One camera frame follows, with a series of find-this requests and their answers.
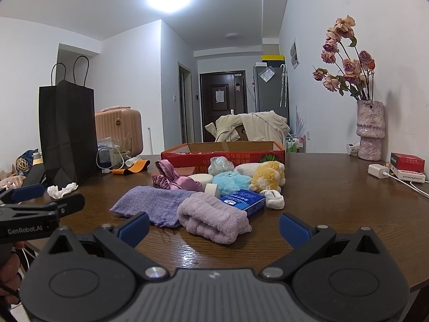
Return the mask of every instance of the purple knit cloth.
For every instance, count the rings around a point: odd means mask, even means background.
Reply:
[[[146,212],[156,227],[176,228],[180,225],[177,220],[177,208],[194,193],[186,190],[136,186],[123,195],[110,210],[127,218],[139,212]]]

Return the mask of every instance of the blue fluffy plush toy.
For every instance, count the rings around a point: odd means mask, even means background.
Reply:
[[[213,184],[219,186],[220,195],[228,196],[241,189],[249,190],[251,177],[237,172],[223,172],[213,177]]]

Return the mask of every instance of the bag handle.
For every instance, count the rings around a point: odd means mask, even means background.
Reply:
[[[52,83],[52,74],[54,73],[54,69],[55,66],[57,66],[58,64],[61,64],[64,67],[64,80],[66,79],[66,74],[67,74],[67,68],[63,63],[57,63],[52,67],[52,71],[51,71],[51,86],[53,86],[54,84]]]
[[[79,58],[82,58],[82,57],[84,57],[84,58],[87,60],[87,62],[88,62],[88,67],[86,68],[85,80],[83,81],[83,87],[85,87],[86,77],[88,76],[88,70],[89,70],[89,59],[88,59],[88,57],[87,57],[87,56],[79,56],[79,57],[77,57],[77,58],[76,58],[75,63],[73,64],[73,80],[74,80],[74,82],[75,82],[75,84],[76,84],[75,66],[76,66],[76,62],[78,61],[78,59],[79,59]]]
[[[122,105],[118,105],[118,106],[110,106],[108,108],[105,108],[103,110],[100,110],[99,112],[106,112],[106,111],[110,111],[110,110],[116,110],[116,109],[131,109],[131,106],[122,106]]]

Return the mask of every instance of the front door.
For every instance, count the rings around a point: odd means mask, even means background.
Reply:
[[[224,115],[247,113],[245,71],[201,74],[200,87],[203,140],[214,142],[206,125]]]

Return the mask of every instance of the doorway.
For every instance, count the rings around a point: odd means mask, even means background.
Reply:
[[[211,72],[201,74],[199,81],[203,141],[214,142],[215,137],[207,132],[206,125],[224,115],[247,113],[246,72]]]
[[[192,109],[191,73],[179,65],[180,131],[183,143],[194,143],[194,112]]]

